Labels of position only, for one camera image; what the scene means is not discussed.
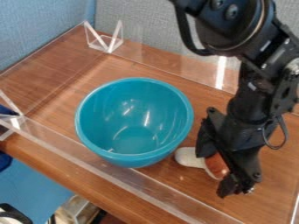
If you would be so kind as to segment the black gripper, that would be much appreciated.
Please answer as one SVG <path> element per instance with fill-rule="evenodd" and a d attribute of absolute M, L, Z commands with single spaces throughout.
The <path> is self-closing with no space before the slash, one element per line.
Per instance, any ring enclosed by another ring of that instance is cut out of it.
<path fill-rule="evenodd" d="M 208 158 L 219 153 L 228 167 L 228 174 L 219 182 L 216 194 L 225 198 L 232 194 L 251 193 L 255 183 L 261 182 L 257 153 L 265 145 L 261 126 L 240 122 L 232 115 L 207 108 L 197 133 L 195 154 Z"/>

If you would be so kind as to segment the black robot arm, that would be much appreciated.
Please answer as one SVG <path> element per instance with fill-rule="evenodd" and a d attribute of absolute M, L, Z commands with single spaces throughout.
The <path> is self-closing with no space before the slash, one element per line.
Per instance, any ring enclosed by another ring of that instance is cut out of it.
<path fill-rule="evenodd" d="M 241 61 L 237 92 L 225 113 L 207 108 L 195 155 L 220 155 L 228 167 L 217 195 L 247 194 L 261 181 L 260 148 L 281 148 L 268 139 L 287 130 L 283 114 L 299 103 L 299 38 L 276 18 L 273 0 L 169 1 L 189 51 Z"/>

